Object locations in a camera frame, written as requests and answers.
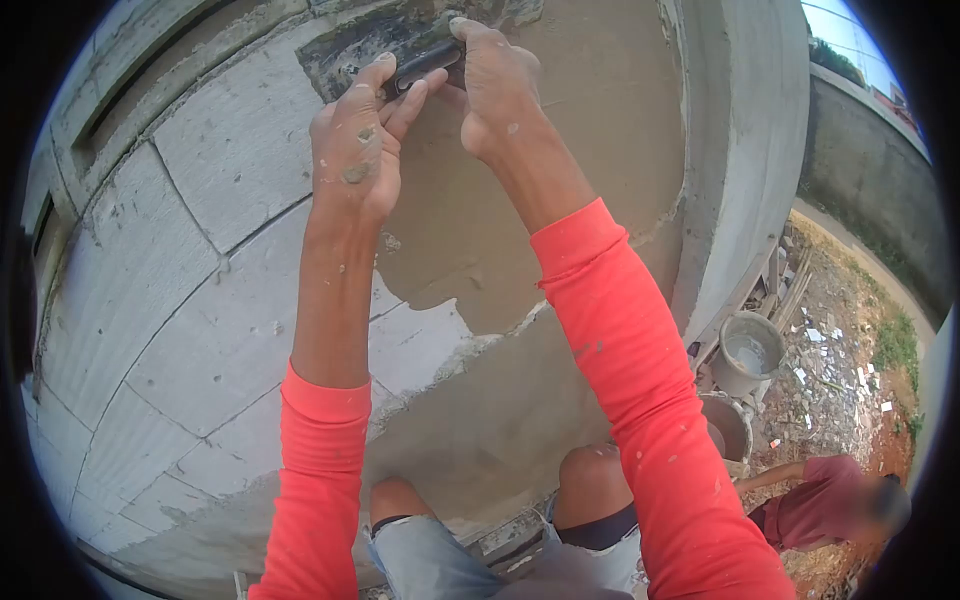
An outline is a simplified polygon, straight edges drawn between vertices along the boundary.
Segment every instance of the sky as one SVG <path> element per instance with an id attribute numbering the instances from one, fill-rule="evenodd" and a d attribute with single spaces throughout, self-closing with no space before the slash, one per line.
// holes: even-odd
<path id="1" fill-rule="evenodd" d="M 901 87 L 870 34 L 843 0 L 802 0 L 814 36 L 822 38 L 863 72 L 867 85 L 890 96 L 890 83 Z"/>

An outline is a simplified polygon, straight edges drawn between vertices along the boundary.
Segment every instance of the black trowel handle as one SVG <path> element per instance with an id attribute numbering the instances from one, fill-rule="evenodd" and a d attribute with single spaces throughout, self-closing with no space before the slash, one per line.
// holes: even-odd
<path id="1" fill-rule="evenodd" d="M 411 60 L 404 62 L 396 73 L 384 83 L 387 102 L 396 99 L 410 89 L 418 79 L 422 79 L 434 69 L 446 69 L 450 73 L 447 82 L 464 87 L 464 66 L 467 58 L 466 45 L 457 39 L 445 39 L 417 53 Z"/>

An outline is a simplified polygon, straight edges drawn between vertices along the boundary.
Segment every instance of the tree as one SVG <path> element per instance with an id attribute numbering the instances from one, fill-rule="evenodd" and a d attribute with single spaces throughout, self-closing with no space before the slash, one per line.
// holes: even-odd
<path id="1" fill-rule="evenodd" d="M 837 54 L 837 51 L 830 47 L 828 43 L 820 39 L 819 37 L 815 38 L 817 43 L 813 48 L 810 49 L 810 60 L 816 62 L 820 66 L 823 66 L 840 77 L 844 77 L 854 82 L 866 89 L 867 83 L 863 81 L 863 76 L 860 75 L 860 71 L 857 70 L 853 63 L 847 57 L 842 54 Z"/>

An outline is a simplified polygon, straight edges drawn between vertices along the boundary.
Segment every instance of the leg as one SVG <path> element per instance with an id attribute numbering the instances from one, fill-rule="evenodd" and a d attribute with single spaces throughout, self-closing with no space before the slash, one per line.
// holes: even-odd
<path id="1" fill-rule="evenodd" d="M 384 520 L 412 515 L 437 518 L 433 509 L 423 501 L 417 490 L 406 479 L 387 477 L 373 484 L 370 489 L 370 523 L 373 529 L 379 529 L 377 524 Z"/>
<path id="2" fill-rule="evenodd" d="M 553 524 L 569 529 L 614 515 L 634 501 L 620 466 L 620 449 L 591 444 L 570 450 L 560 464 Z"/>
<path id="3" fill-rule="evenodd" d="M 593 444 L 566 455 L 544 535 L 534 578 L 633 591 L 640 533 L 615 446 Z"/>
<path id="4" fill-rule="evenodd" d="M 397 600 L 478 600 L 503 587 L 454 539 L 407 480 L 391 477 L 375 484 L 370 507 L 371 554 Z"/>

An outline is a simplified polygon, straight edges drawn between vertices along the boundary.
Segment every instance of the hand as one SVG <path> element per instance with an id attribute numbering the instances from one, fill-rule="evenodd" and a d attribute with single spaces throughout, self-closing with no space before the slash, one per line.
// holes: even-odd
<path id="1" fill-rule="evenodd" d="M 400 141 L 427 96 L 447 77 L 437 69 L 385 105 L 380 87 L 395 71 L 396 57 L 381 54 L 310 123 L 314 206 L 336 204 L 379 221 L 394 209 L 400 193 Z"/>
<path id="2" fill-rule="evenodd" d="M 450 32 L 467 43 L 467 91 L 444 85 L 440 94 L 464 112 L 464 148 L 486 160 L 498 139 L 516 133 L 530 117 L 543 118 L 537 92 L 540 61 L 476 21 L 451 19 Z"/>

